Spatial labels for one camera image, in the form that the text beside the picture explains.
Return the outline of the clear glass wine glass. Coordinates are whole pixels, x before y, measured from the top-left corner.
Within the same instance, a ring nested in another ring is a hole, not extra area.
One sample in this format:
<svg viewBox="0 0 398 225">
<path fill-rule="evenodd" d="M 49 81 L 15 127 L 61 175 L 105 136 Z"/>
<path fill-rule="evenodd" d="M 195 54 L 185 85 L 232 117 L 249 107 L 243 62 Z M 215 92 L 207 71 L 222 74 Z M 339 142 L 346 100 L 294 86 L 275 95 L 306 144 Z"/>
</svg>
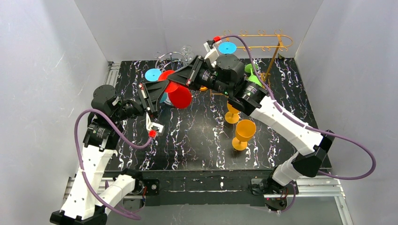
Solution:
<svg viewBox="0 0 398 225">
<path fill-rule="evenodd" d="M 181 48 L 181 54 L 186 58 L 186 61 L 192 61 L 195 56 L 191 45 L 184 45 Z"/>
</svg>

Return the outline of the blue plastic goblet back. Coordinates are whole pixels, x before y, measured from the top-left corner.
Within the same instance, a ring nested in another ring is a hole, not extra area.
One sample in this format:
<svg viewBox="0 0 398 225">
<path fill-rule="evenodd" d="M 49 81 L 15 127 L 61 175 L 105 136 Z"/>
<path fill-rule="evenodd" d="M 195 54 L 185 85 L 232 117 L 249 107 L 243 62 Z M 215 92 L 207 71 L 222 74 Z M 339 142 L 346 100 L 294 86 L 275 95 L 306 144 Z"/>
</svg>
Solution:
<svg viewBox="0 0 398 225">
<path fill-rule="evenodd" d="M 223 42 L 218 46 L 218 51 L 221 54 L 233 54 L 236 50 L 237 46 L 232 42 Z"/>
</svg>

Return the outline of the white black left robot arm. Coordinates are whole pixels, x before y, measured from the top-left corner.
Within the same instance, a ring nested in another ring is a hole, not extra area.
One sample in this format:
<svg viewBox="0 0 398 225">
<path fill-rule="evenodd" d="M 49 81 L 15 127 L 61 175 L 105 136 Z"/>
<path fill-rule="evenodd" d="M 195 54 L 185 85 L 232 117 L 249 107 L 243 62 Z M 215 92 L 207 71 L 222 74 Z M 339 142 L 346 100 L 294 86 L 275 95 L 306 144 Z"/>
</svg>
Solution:
<svg viewBox="0 0 398 225">
<path fill-rule="evenodd" d="M 142 150 L 163 133 L 163 125 L 154 122 L 154 118 L 158 115 L 159 103 L 168 85 L 168 80 L 141 83 L 138 96 L 126 99 L 109 84 L 101 85 L 94 91 L 91 108 L 81 113 L 88 117 L 82 142 L 78 140 L 80 119 L 74 126 L 79 168 L 66 201 L 60 210 L 50 216 L 52 224 L 104 225 L 110 212 L 140 220 L 137 213 L 118 207 L 118 203 L 128 194 L 145 198 L 147 182 L 140 171 L 125 169 L 102 193 L 98 189 L 108 162 L 116 154 L 119 140 Z M 123 120 L 139 116 L 145 117 L 148 131 L 148 140 L 142 145 L 130 142 L 123 134 L 121 124 Z"/>
</svg>

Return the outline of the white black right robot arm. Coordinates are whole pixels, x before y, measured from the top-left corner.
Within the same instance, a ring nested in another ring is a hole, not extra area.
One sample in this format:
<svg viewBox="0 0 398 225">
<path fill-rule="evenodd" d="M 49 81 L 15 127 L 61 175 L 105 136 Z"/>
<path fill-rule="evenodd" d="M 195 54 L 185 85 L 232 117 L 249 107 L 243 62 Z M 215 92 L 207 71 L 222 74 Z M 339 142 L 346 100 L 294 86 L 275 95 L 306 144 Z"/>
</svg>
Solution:
<svg viewBox="0 0 398 225">
<path fill-rule="evenodd" d="M 247 70 L 233 54 L 215 60 L 196 56 L 166 79 L 190 90 L 206 87 L 224 94 L 233 108 L 271 127 L 295 147 L 296 153 L 276 166 L 268 184 L 284 187 L 299 177 L 316 176 L 334 141 L 333 133 L 308 126 L 284 109 L 261 83 L 256 70 L 255 66 Z"/>
</svg>

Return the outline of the red plastic goblet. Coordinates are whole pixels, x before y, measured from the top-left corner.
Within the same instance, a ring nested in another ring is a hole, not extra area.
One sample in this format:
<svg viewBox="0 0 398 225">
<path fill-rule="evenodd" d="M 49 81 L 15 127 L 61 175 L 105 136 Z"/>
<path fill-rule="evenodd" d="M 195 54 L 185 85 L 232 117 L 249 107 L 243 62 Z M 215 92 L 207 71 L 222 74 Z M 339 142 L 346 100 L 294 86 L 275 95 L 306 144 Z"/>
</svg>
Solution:
<svg viewBox="0 0 398 225">
<path fill-rule="evenodd" d="M 191 104 L 192 95 L 189 89 L 176 82 L 169 81 L 165 92 L 171 104 L 178 109 L 187 108 Z"/>
</svg>

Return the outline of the green plastic goblet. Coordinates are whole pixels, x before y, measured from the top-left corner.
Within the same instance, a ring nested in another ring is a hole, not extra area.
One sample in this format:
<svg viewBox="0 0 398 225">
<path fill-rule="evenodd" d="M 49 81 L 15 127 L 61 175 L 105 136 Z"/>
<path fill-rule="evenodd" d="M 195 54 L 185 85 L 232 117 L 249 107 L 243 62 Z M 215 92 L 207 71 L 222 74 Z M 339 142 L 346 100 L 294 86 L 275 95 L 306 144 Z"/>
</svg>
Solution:
<svg viewBox="0 0 398 225">
<path fill-rule="evenodd" d="M 261 82 L 259 81 L 258 77 L 255 75 L 254 69 L 252 64 L 245 65 L 245 73 L 248 74 L 247 79 L 259 86 L 261 86 Z"/>
</svg>

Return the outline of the chrome spiral glass rack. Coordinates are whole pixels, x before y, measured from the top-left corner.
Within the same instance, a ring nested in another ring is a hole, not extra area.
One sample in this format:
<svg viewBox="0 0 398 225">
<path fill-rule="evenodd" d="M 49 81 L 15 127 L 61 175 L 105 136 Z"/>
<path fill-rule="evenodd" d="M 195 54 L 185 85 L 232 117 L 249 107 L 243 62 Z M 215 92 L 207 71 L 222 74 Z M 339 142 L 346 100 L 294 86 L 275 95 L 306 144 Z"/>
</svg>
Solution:
<svg viewBox="0 0 398 225">
<path fill-rule="evenodd" d="M 188 64 L 188 59 L 180 52 L 156 52 L 153 54 L 153 58 L 156 61 L 155 68 L 161 72 L 166 71 L 168 68 L 172 70 L 178 69 L 180 66 L 183 67 Z"/>
</svg>

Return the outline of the blue plastic goblet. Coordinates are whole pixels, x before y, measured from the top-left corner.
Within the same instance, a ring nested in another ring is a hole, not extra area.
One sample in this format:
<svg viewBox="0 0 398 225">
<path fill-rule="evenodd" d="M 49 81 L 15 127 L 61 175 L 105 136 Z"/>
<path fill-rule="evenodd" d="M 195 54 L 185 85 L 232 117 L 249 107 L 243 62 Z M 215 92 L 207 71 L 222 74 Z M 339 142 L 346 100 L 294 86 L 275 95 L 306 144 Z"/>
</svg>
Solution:
<svg viewBox="0 0 398 225">
<path fill-rule="evenodd" d="M 160 75 L 161 75 L 161 71 L 159 69 L 151 68 L 145 72 L 145 79 L 150 82 L 155 82 L 155 81 L 158 81 L 158 78 L 160 77 Z M 164 93 L 163 96 L 161 97 L 160 102 L 163 103 L 166 100 L 168 100 L 168 94 Z"/>
<path fill-rule="evenodd" d="M 236 50 L 237 46 L 232 42 L 223 42 L 218 46 L 218 51 L 221 54 L 233 54 Z"/>
</svg>

